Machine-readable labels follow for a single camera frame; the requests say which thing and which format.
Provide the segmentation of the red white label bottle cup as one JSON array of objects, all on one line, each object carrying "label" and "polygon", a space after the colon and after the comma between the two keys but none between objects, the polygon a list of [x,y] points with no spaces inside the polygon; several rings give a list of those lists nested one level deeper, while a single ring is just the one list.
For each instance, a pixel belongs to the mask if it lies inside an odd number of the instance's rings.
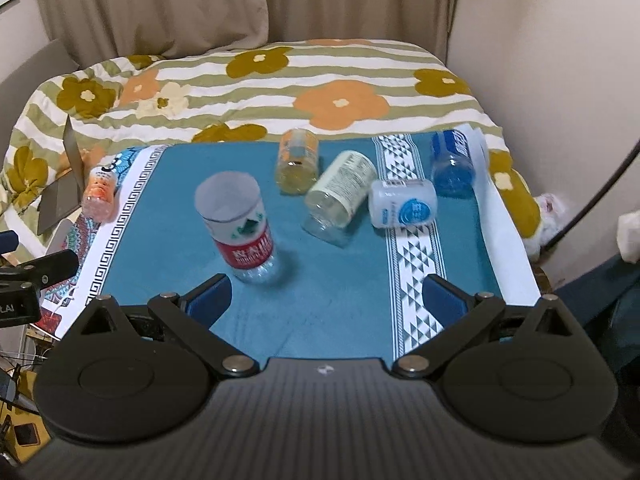
[{"label": "red white label bottle cup", "polygon": [[274,241],[256,179],[221,171],[195,191],[194,206],[232,273],[247,283],[267,283],[277,273]]}]

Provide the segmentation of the white blue label bottle cup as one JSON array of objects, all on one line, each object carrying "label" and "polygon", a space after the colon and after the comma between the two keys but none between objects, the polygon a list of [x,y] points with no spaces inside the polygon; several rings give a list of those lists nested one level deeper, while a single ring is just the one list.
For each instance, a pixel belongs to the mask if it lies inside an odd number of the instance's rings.
[{"label": "white blue label bottle cup", "polygon": [[368,208],[375,229],[425,226],[436,218],[437,195],[433,183],[426,179],[375,180]]}]

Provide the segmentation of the blue plastic bottle cup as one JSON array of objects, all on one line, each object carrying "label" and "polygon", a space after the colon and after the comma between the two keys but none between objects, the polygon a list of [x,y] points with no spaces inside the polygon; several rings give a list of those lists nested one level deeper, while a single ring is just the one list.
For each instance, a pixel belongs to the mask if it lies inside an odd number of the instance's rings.
[{"label": "blue plastic bottle cup", "polygon": [[469,198],[474,194],[475,169],[461,131],[442,130],[432,136],[432,182],[439,196]]}]

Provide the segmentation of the orange label bottle cup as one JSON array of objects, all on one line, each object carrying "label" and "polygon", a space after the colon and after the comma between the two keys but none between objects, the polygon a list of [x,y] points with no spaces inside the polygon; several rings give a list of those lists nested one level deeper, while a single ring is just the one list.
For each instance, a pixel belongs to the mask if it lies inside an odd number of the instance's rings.
[{"label": "orange label bottle cup", "polygon": [[302,128],[288,130],[278,149],[276,180],[286,195],[304,195],[316,183],[319,174],[319,140]]}]

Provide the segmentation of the cream label clear bottle cup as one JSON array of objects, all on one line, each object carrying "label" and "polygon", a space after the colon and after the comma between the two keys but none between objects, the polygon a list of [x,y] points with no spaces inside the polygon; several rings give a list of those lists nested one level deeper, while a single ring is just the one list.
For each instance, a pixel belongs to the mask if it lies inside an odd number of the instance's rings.
[{"label": "cream label clear bottle cup", "polygon": [[307,192],[304,203],[308,217],[303,229],[329,244],[347,243],[347,228],[378,177],[366,155],[342,151]]}]

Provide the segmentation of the small orange pink bottle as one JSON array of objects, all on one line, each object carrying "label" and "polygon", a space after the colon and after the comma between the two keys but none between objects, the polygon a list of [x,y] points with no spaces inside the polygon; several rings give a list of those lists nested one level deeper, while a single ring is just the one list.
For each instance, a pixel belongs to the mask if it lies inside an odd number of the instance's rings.
[{"label": "small orange pink bottle", "polygon": [[110,220],[115,208],[116,186],[117,171],[113,164],[92,168],[82,194],[82,214],[98,223]]}]

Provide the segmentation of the teal patterned cloth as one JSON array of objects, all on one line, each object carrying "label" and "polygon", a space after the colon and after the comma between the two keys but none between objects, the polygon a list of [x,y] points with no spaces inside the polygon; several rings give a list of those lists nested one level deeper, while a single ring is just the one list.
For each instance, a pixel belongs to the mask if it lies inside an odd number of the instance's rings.
[{"label": "teal patterned cloth", "polygon": [[493,292],[509,304],[539,298],[526,250],[487,171],[480,130],[463,126],[476,172],[474,193],[443,197],[429,226],[378,230],[366,208],[337,247],[307,233],[307,208],[274,182],[271,143],[130,148],[115,159],[119,212],[103,226],[78,220],[67,244],[81,268],[42,295],[41,328],[62,337],[86,303],[105,292],[144,304],[160,292],[184,294],[227,267],[196,211],[194,194],[224,170],[251,174],[262,191],[279,273],[267,284],[234,281],[229,309],[213,330],[265,361],[358,358],[393,361],[459,317],[422,295],[430,274],[468,294]]}]

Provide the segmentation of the white plastic bag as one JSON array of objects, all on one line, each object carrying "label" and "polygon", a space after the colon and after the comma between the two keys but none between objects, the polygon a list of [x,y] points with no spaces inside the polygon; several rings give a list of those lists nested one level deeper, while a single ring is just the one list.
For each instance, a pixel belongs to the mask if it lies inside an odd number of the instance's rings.
[{"label": "white plastic bag", "polygon": [[527,257],[536,262],[546,246],[556,234],[562,231],[568,222],[567,206],[559,196],[544,193],[534,198],[538,214],[525,223],[525,234],[522,236]]}]

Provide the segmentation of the floral striped quilt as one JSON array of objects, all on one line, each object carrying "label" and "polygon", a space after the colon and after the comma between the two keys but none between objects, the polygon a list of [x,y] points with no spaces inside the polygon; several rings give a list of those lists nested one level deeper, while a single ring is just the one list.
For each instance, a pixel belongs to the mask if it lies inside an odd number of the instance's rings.
[{"label": "floral striped quilt", "polygon": [[529,257],[541,209],[515,171],[501,129],[434,54],[392,40],[317,39],[186,58],[131,55],[47,77],[22,99],[1,157],[1,224],[20,236],[16,260],[40,256],[44,188],[70,169],[72,126],[96,166],[139,145],[277,140],[294,128],[320,138],[418,133],[470,125],[484,133],[489,172]]}]

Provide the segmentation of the beige curtain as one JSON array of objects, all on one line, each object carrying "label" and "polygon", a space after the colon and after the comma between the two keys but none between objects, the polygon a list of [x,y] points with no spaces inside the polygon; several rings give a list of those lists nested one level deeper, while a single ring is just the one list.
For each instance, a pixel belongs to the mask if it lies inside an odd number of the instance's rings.
[{"label": "beige curtain", "polygon": [[275,41],[393,39],[444,56],[456,0],[37,0],[44,29],[83,66],[182,58]]}]

